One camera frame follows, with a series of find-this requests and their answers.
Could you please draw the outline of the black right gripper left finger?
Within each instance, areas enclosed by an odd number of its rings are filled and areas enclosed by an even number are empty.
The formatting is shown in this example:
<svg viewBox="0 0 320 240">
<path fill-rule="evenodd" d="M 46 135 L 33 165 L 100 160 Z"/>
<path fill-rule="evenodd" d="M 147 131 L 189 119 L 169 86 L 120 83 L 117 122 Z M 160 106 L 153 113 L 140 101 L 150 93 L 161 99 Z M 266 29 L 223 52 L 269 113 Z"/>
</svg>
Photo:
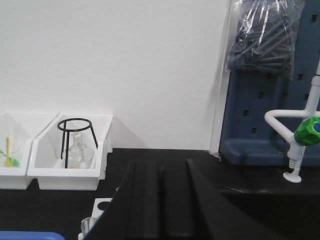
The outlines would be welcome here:
<svg viewBox="0 0 320 240">
<path fill-rule="evenodd" d="M 155 160 L 131 160 L 118 192 L 85 239 L 162 239 L 160 186 Z"/>
</svg>

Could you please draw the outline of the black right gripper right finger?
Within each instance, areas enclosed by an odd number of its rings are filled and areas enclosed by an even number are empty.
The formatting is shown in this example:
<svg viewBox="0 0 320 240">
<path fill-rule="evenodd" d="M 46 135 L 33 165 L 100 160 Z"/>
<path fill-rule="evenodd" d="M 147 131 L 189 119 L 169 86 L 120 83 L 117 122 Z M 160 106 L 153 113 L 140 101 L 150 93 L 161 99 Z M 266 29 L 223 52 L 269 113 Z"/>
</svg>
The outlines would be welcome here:
<svg viewBox="0 0 320 240">
<path fill-rule="evenodd" d="M 170 238 L 273 240 L 275 234 L 224 198 L 191 160 L 170 160 L 163 172 L 164 225 Z"/>
</svg>

